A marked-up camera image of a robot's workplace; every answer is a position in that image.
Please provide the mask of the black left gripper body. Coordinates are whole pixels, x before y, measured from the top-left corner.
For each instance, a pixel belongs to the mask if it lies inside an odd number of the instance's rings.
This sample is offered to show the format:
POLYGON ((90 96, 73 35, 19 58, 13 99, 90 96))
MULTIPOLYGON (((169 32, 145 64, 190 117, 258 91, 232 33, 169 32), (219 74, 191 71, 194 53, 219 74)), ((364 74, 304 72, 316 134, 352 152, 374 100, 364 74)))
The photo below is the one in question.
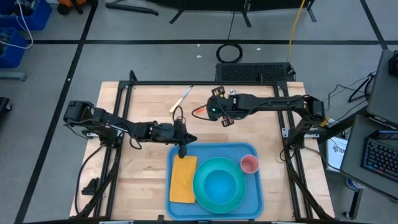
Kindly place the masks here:
POLYGON ((181 120, 171 123, 159 123, 152 128, 152 140, 164 144, 186 145, 187 129, 181 120))

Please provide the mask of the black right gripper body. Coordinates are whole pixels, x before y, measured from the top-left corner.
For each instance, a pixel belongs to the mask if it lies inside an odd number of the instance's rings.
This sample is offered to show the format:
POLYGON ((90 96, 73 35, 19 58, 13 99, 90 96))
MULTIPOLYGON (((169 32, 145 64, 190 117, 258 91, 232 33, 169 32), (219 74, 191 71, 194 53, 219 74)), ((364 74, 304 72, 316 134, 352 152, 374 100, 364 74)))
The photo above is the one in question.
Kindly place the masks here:
POLYGON ((211 96, 206 104, 208 118, 211 121, 217 121, 221 117, 238 119, 238 97, 229 98, 221 96, 211 96))

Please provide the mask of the yellow cloth napkin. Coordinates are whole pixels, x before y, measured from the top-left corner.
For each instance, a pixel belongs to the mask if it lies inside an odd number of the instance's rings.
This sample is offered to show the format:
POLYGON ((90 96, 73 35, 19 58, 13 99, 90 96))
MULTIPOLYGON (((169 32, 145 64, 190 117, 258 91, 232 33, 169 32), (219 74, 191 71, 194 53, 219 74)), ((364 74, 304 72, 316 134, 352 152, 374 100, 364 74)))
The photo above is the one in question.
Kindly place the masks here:
POLYGON ((174 157, 169 200, 175 203, 195 203, 193 177, 197 169, 196 156, 174 157))

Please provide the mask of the pink ribbed cup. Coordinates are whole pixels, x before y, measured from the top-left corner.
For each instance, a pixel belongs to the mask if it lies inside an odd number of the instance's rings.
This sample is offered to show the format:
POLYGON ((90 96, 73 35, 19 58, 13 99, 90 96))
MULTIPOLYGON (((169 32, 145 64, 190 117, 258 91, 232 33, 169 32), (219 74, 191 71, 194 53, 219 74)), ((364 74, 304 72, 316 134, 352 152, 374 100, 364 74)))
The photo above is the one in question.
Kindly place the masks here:
POLYGON ((245 155, 241 159, 240 166, 244 173, 253 174, 259 170, 258 158, 251 154, 245 155))

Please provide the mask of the teal green shallow plate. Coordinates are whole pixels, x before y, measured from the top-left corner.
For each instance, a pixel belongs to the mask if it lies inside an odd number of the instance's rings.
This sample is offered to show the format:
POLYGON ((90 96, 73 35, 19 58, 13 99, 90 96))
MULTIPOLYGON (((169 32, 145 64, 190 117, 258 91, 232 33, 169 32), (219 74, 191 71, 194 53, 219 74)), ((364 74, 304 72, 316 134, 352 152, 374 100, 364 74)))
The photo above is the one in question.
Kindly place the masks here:
POLYGON ((195 171, 193 177, 193 192, 197 202, 212 213, 229 213, 240 206, 246 196, 246 178, 241 168, 232 160, 224 157, 214 157, 202 162, 195 171), (236 193, 231 201, 225 204, 217 204, 210 201, 204 189, 207 175, 214 170, 225 170, 229 172, 236 181, 236 193))

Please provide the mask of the blue ribbed bowl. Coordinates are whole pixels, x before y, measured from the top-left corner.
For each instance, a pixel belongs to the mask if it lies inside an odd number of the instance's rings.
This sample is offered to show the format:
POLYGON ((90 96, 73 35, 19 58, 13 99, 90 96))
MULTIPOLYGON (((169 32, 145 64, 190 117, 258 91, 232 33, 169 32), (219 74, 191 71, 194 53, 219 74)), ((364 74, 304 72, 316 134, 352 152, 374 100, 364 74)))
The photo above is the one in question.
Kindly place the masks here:
POLYGON ((205 178, 204 189, 210 201, 217 204, 225 204, 235 196, 236 181, 229 172, 214 170, 205 178))

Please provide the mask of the blue plastic tray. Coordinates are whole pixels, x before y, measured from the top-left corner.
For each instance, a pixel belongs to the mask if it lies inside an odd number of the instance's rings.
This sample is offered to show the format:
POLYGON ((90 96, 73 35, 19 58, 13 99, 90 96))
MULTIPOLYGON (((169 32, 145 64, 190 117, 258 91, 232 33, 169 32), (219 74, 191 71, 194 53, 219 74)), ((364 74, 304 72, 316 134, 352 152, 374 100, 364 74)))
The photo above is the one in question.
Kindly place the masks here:
MULTIPOLYGON (((255 148, 245 142, 190 143, 187 145, 187 156, 196 156, 198 158, 197 168, 202 162, 214 157, 230 159, 241 168, 241 159, 248 154, 257 157, 255 148)), ((240 206, 229 213, 217 214, 209 212, 197 200, 195 200, 195 203, 171 202, 169 200, 170 180, 173 160, 176 155, 178 155, 178 146, 171 147, 167 156, 165 199, 165 209, 170 218, 178 221, 249 220, 257 218, 262 213, 264 200, 259 171, 253 174, 243 172, 246 178, 246 196, 240 206)))

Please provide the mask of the black perforated computer case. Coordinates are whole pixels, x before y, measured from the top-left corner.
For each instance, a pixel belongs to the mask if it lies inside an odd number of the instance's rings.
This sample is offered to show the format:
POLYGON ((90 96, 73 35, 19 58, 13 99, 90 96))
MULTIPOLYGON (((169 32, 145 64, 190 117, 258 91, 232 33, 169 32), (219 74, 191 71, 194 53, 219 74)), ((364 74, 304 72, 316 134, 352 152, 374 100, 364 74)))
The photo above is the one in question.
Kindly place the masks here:
POLYGON ((288 62, 218 63, 215 80, 219 82, 294 82, 295 70, 288 62))

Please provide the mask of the black floor stand bar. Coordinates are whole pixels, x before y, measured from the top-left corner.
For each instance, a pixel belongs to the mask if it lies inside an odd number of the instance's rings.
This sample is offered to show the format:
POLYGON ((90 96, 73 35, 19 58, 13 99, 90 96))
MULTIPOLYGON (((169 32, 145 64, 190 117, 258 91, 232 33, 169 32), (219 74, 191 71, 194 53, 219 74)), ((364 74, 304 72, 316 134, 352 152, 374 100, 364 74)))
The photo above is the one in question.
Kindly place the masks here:
POLYGON ((131 11, 131 12, 139 12, 143 14, 152 14, 158 16, 159 13, 153 9, 149 9, 146 7, 137 7, 137 6, 128 6, 124 4, 118 4, 116 1, 114 2, 106 2, 105 7, 108 9, 116 9, 121 11, 131 11))

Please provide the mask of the grey desk with keyboard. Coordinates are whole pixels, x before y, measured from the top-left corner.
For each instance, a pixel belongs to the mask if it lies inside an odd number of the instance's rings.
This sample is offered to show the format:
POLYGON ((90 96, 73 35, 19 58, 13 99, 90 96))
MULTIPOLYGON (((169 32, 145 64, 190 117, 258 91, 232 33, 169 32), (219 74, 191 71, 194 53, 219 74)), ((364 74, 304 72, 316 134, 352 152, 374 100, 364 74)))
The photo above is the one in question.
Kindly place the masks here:
POLYGON ((398 202, 397 182, 361 167, 364 139, 378 129, 386 129, 386 126, 364 116, 355 116, 340 170, 365 187, 398 202))

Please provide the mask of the black backlit keyboard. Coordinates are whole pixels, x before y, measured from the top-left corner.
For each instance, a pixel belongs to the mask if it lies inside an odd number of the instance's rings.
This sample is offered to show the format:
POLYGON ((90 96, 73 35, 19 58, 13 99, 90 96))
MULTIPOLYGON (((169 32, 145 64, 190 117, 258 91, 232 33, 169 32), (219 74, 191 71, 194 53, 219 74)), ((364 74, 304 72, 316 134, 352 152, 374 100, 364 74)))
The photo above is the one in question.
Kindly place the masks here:
POLYGON ((361 167, 398 183, 398 147, 366 138, 361 167))

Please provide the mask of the orange and black bag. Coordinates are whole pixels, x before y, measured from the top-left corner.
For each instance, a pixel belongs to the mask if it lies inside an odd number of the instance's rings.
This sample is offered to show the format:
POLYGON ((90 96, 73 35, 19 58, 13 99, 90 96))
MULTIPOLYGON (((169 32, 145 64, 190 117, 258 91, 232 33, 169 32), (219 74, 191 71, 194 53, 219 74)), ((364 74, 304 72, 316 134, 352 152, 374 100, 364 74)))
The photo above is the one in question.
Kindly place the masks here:
POLYGON ((98 0, 58 0, 57 11, 61 15, 67 15, 72 9, 83 14, 81 7, 85 4, 97 6, 98 0))

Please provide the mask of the blue storage bin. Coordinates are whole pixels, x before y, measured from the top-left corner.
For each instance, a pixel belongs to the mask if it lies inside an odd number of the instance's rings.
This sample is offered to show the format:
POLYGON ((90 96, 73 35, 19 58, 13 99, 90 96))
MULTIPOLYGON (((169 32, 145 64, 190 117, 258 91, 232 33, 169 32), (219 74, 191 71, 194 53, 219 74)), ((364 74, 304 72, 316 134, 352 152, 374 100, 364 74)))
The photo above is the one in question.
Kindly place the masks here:
POLYGON ((27 42, 17 29, 0 27, 0 68, 20 65, 27 42))
MULTIPOLYGON (((23 30, 25 28, 24 21, 21 16, 17 16, 15 13, 5 16, 8 10, 12 12, 14 6, 12 3, 16 4, 17 10, 19 11, 19 6, 16 0, 0 0, 0 27, 13 27, 17 30, 23 30)), ((30 31, 32 30, 43 30, 52 12, 52 7, 46 0, 38 0, 33 13, 30 16, 24 15, 24 20, 30 31)))

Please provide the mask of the black table frame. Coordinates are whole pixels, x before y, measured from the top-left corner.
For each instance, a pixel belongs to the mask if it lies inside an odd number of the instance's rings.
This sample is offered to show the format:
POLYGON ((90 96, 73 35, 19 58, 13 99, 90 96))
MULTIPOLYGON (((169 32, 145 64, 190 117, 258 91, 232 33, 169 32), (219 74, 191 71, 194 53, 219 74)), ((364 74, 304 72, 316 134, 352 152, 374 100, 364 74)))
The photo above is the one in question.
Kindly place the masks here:
MULTIPOLYGON (((186 94, 182 108, 187 130, 199 142, 247 142, 257 151, 260 162, 260 185, 264 199, 261 221, 292 221, 306 217, 308 202, 293 183, 287 164, 280 160, 285 126, 297 124, 297 113, 262 112, 236 121, 224 128, 220 122, 194 118, 192 110, 204 105, 217 82, 194 81, 119 81, 104 82, 94 105, 137 121, 172 120, 170 108, 178 97, 186 94)), ((111 173, 113 181, 107 186, 97 206, 85 211, 91 202, 89 195, 79 195, 71 215, 100 217, 108 220, 156 220, 166 212, 166 170, 169 147, 165 144, 145 143, 133 149, 129 137, 124 136, 117 149, 101 147, 97 138, 90 139, 85 149, 87 164, 80 176, 86 186, 95 177, 111 173)))

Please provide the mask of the black clamp bracket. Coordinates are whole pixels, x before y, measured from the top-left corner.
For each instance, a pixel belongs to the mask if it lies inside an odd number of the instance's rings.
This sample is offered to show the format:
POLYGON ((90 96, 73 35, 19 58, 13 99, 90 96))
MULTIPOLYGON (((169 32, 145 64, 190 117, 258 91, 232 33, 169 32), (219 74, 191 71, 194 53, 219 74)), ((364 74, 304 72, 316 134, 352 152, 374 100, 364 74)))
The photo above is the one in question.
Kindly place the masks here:
POLYGON ((81 190, 82 195, 94 195, 97 191, 98 184, 99 184, 100 179, 99 178, 93 178, 90 180, 88 185, 86 187, 83 187, 81 190))

